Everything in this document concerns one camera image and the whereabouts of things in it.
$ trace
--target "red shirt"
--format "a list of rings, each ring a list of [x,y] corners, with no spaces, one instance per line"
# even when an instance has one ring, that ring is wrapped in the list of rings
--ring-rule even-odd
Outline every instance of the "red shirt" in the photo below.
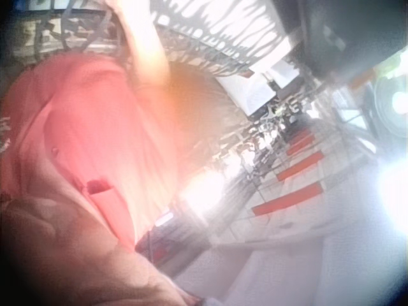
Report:
[[[13,84],[1,116],[11,126],[1,189],[12,198],[55,199],[47,171],[39,171],[49,163],[133,248],[173,197],[171,100],[159,88],[133,89],[112,58],[64,54],[43,61]]]

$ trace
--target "hand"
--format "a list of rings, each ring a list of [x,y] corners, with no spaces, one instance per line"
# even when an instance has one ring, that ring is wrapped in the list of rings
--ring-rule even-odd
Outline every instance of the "hand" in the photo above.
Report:
[[[138,10],[150,10],[150,0],[105,0],[105,3],[116,14],[121,14],[125,11],[136,14]]]

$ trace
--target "person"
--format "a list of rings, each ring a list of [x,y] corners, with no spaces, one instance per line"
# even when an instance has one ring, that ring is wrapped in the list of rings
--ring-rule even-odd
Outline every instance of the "person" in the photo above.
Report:
[[[106,4],[131,77],[107,56],[55,55],[2,102],[2,249],[50,305],[198,305],[134,251],[177,188],[174,105],[149,1]]]

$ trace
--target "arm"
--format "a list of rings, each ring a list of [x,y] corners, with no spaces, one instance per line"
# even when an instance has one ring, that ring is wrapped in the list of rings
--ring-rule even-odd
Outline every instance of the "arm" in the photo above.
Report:
[[[150,16],[149,0],[106,0],[117,14],[130,48],[138,85],[166,85],[169,67]]]

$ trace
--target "red stripe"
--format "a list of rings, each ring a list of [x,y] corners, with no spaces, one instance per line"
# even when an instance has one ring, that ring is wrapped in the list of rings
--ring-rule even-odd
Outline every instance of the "red stripe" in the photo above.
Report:
[[[280,198],[274,199],[262,205],[255,206],[252,208],[252,211],[255,215],[269,214],[271,212],[276,212],[277,210],[285,209],[300,202],[306,201],[321,193],[323,193],[323,188],[321,187],[320,182],[316,182],[293,193],[281,196]]]
[[[290,139],[289,144],[290,145],[294,145],[295,143],[299,142],[300,140],[302,140],[303,138],[305,138],[306,136],[309,136],[310,134],[312,134],[312,132],[309,129],[303,129],[301,131],[299,131],[295,137],[293,137],[292,139]]]
[[[309,135],[308,137],[302,139],[295,145],[290,146],[288,150],[286,151],[286,154],[288,156],[295,154],[296,152],[302,150],[306,146],[310,145],[314,141],[314,135]]]
[[[291,177],[292,175],[295,175],[301,172],[302,170],[312,166],[313,164],[316,164],[323,158],[324,158],[323,153],[321,151],[317,151],[316,153],[313,153],[312,155],[301,160],[299,163],[294,164],[292,167],[280,172],[276,177],[278,178],[278,181],[281,182],[287,179],[288,177]]]

